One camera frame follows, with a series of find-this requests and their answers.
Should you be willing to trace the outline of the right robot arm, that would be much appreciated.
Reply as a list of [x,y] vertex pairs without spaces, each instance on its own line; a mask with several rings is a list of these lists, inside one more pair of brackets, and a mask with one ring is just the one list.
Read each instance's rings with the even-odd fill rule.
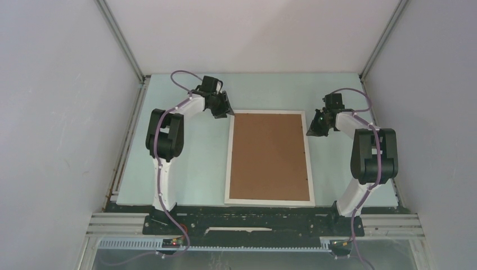
[[353,178],[334,203],[337,214],[327,220],[328,230],[342,235],[350,227],[348,218],[360,215],[370,194],[397,176],[397,135],[391,128],[379,128],[364,120],[360,110],[347,109],[340,90],[325,95],[323,101],[325,105],[315,110],[306,135],[326,137],[334,130],[353,140],[350,157]]

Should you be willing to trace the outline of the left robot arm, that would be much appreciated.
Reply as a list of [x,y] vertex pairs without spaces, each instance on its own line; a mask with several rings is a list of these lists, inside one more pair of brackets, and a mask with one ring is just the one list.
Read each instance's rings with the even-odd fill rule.
[[153,159],[155,170],[154,208],[171,211],[177,204],[176,192],[170,180],[173,160],[182,153],[185,145],[185,123],[198,113],[209,110],[216,119],[234,114],[223,82],[204,76],[187,97],[167,110],[154,109],[150,115],[145,146]]

